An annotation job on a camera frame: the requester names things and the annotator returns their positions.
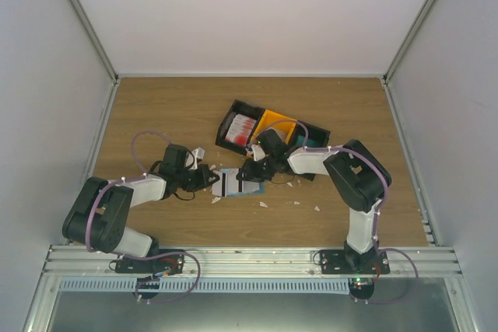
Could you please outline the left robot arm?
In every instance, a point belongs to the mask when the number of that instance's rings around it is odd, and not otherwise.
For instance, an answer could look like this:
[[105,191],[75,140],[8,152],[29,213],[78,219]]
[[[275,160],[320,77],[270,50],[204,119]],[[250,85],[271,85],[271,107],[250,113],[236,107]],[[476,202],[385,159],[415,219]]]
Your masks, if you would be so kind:
[[190,151],[169,145],[163,158],[136,178],[86,180],[71,207],[61,232],[64,238],[86,246],[89,252],[133,257],[140,271],[150,273],[160,265],[153,238],[127,227],[130,209],[152,201],[195,194],[219,181],[219,174],[202,164],[204,150]]

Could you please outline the white magnetic stripe card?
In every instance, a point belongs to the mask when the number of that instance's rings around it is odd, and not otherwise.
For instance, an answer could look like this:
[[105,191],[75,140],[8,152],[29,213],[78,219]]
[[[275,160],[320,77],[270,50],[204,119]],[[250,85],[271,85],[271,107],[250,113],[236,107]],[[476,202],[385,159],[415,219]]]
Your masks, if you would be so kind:
[[239,169],[220,169],[214,173],[219,178],[211,188],[211,192],[215,197],[232,197],[242,195],[244,192],[244,183],[237,179]]

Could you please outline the blue card holder wallet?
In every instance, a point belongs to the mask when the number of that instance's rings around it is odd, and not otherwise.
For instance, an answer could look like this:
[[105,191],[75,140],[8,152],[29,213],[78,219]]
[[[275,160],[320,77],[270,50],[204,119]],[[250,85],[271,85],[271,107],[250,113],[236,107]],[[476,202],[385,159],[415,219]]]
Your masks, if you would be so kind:
[[263,194],[265,185],[263,183],[238,180],[238,169],[226,169],[226,196],[242,196],[252,194]]

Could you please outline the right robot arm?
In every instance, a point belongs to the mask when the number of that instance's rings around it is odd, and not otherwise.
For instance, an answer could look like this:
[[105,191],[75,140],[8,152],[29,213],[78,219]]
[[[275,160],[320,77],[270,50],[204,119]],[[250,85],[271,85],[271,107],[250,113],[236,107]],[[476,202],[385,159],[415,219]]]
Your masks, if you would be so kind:
[[239,181],[270,181],[277,173],[329,176],[349,208],[344,244],[345,266],[361,274],[377,256],[377,226],[392,179],[365,145],[352,139],[344,145],[311,148],[282,142],[272,129],[251,144],[251,157],[239,169]]

